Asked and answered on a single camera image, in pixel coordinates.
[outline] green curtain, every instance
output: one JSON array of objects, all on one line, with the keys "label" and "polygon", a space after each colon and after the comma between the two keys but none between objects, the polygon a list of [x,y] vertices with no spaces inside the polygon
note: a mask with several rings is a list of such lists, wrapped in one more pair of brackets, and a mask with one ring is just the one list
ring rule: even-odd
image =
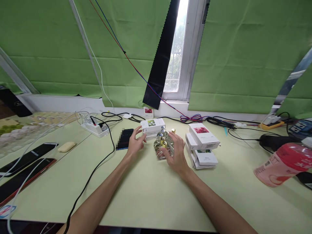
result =
[{"label": "green curtain", "polygon": [[[98,2],[129,59],[148,80],[170,0]],[[102,68],[105,93],[116,107],[143,107],[145,81],[126,59],[90,2],[78,0],[76,5]],[[105,95],[103,102],[105,106],[111,106]]]},{"label": "green curtain", "polygon": [[13,93],[20,94],[22,91],[17,87],[14,81],[8,76],[8,74],[0,67],[0,85],[3,85],[10,89]]},{"label": "green curtain", "polygon": [[212,0],[189,109],[269,113],[311,47],[311,9],[308,0]]},{"label": "green curtain", "polygon": [[298,119],[312,117],[312,66],[299,78],[283,101],[278,113],[287,111]]},{"label": "green curtain", "polygon": [[[90,2],[75,2],[101,65],[106,94],[116,107],[142,107],[146,83],[118,50]],[[170,0],[98,2],[128,57],[148,78]],[[0,28],[0,46],[41,94],[103,96],[105,106],[111,106],[68,0],[1,1]]]}]

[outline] glass perfume bottle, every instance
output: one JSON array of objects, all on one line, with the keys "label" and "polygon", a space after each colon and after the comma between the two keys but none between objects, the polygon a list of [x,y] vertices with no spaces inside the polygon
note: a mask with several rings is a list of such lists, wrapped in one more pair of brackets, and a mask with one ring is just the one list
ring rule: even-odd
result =
[{"label": "glass perfume bottle", "polygon": [[165,157],[163,151],[161,150],[161,148],[166,148],[169,152],[169,155],[171,157],[173,157],[174,143],[173,143],[172,138],[169,136],[168,132],[165,131],[164,128],[158,133],[157,138],[154,142],[154,149],[155,149],[157,158],[159,160],[164,160],[164,159],[166,159],[166,157]]}]

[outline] window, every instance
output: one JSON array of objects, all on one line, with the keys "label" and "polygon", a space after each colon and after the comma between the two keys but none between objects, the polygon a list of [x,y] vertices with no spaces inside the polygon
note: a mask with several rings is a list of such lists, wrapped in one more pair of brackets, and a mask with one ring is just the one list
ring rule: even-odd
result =
[{"label": "window", "polygon": [[163,99],[188,100],[209,0],[180,0]]},{"label": "window", "polygon": [[164,92],[177,93],[179,90],[188,4],[188,0],[180,0]]}]

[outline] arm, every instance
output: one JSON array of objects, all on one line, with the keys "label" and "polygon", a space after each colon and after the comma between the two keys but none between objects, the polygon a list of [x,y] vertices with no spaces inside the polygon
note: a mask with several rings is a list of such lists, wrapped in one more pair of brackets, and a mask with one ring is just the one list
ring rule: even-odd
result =
[{"label": "arm", "polygon": [[[77,211],[72,215],[68,234],[86,234],[93,233],[100,223],[105,210],[114,195],[124,173],[130,164],[136,159],[137,152],[144,147],[143,141],[146,142],[146,134],[136,139],[136,135],[142,130],[141,126],[137,127],[129,141],[129,148],[116,167],[116,169],[104,180],[104,182],[81,204]],[[64,224],[57,234],[63,234],[66,228]]]},{"label": "arm", "polygon": [[174,141],[175,154],[173,157],[170,157],[168,151],[163,149],[167,162],[192,190],[208,214],[216,230],[221,234],[256,234],[257,232],[239,215],[239,213],[219,197],[191,168],[189,168],[183,153],[184,141],[174,133],[170,132],[169,134]]}]

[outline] white box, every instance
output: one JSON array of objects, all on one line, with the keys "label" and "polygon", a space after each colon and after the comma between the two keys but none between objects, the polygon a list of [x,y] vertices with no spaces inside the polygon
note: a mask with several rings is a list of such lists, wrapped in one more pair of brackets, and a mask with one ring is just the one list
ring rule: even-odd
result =
[{"label": "white box", "polygon": [[215,166],[202,166],[199,164],[199,161],[195,159],[192,151],[189,149],[189,148],[186,148],[187,152],[188,152],[188,155],[189,155],[189,158],[191,160],[191,163],[192,163],[192,167],[199,170],[199,169],[205,169],[205,168],[215,168]]},{"label": "white box", "polygon": [[211,150],[193,150],[192,153],[201,166],[216,166],[218,164],[218,160]]},{"label": "white box", "polygon": [[185,134],[185,142],[190,150],[199,150],[199,146],[190,133]]},{"label": "white box", "polygon": [[189,133],[202,150],[216,149],[220,141],[202,123],[189,124]]},{"label": "white box", "polygon": [[147,119],[153,119],[154,118],[154,110],[149,107],[143,107],[144,111],[144,117]]},{"label": "white box", "polygon": [[156,140],[156,137],[157,137],[157,135],[152,135],[152,136],[146,137],[145,139],[146,139],[147,141],[149,141],[149,140]]},{"label": "white box", "polygon": [[162,126],[166,128],[166,124],[162,118],[152,119],[152,120],[143,120],[141,121],[141,125],[142,125],[143,133],[147,133],[147,132],[158,133],[162,130]]},{"label": "white box", "polygon": [[152,132],[145,132],[143,134],[146,134],[146,136],[150,137],[150,136],[157,136],[157,134],[161,131],[161,129],[158,131],[152,131]]}]

